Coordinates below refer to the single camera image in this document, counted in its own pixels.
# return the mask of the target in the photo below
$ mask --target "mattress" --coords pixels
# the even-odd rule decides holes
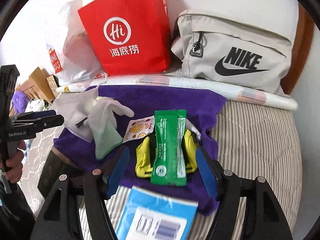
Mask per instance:
[[[53,145],[53,138],[58,137],[62,129],[55,127],[44,130],[34,139],[23,169],[21,188],[36,216],[44,203],[37,189],[41,171]],[[212,129],[212,137],[218,142],[218,160],[224,169],[232,170],[243,178],[264,176],[267,179],[292,231],[302,187],[300,143],[292,113],[284,109],[228,100],[218,114],[218,123]],[[116,194],[106,201],[115,228],[130,190],[119,187]],[[244,211],[245,198],[241,198],[234,240],[240,238]],[[90,240],[82,196],[79,196],[79,214],[84,239]],[[207,217],[197,213],[188,239],[205,239],[214,216],[214,213]]]

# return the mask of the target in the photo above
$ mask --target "yellow fabric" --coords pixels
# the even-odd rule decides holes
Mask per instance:
[[[188,156],[186,173],[195,172],[198,168],[196,163],[196,150],[197,144],[193,141],[190,130],[186,130],[184,134],[184,142],[186,154]],[[143,142],[136,148],[137,164],[136,174],[139,178],[150,178],[152,173],[152,167],[150,163],[150,138],[146,137]]]
[[[196,150],[198,146],[193,141],[193,137],[191,135],[190,130],[186,130],[184,134],[184,141],[185,141],[186,153],[188,156],[186,173],[192,173],[192,172],[195,172],[196,169],[198,168],[198,165],[196,163]]]
[[[143,142],[136,148],[137,164],[136,174],[139,178],[150,178],[151,177],[151,164],[150,164],[150,138],[146,137]]]

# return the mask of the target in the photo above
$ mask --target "nike bag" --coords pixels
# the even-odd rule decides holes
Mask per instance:
[[[172,52],[186,76],[275,93],[291,64],[284,37],[234,22],[213,12],[183,11]]]
[[[95,0],[78,12],[108,75],[162,73],[169,67],[166,0]]]
[[[104,74],[78,15],[82,0],[67,2],[46,20],[45,41],[52,65],[46,67],[60,85],[92,80]]]

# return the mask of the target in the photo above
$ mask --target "miniso plastic bag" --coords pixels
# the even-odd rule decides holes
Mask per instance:
[[[82,0],[67,2],[46,22],[46,43],[52,67],[46,70],[60,85],[104,76],[78,15]]]

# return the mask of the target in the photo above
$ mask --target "white wall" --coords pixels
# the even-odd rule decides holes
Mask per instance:
[[[49,14],[57,14],[67,1],[71,0],[30,0],[10,25],[0,42],[0,64],[17,65],[20,71],[17,84],[24,82],[37,66],[52,70],[44,23]],[[180,12],[195,8],[212,10],[294,40],[298,20],[296,0],[167,0],[167,3],[171,29]]]
[[[315,33],[303,72],[291,96],[299,109],[293,112],[302,154],[302,196],[294,240],[303,239],[320,215],[320,31]]]

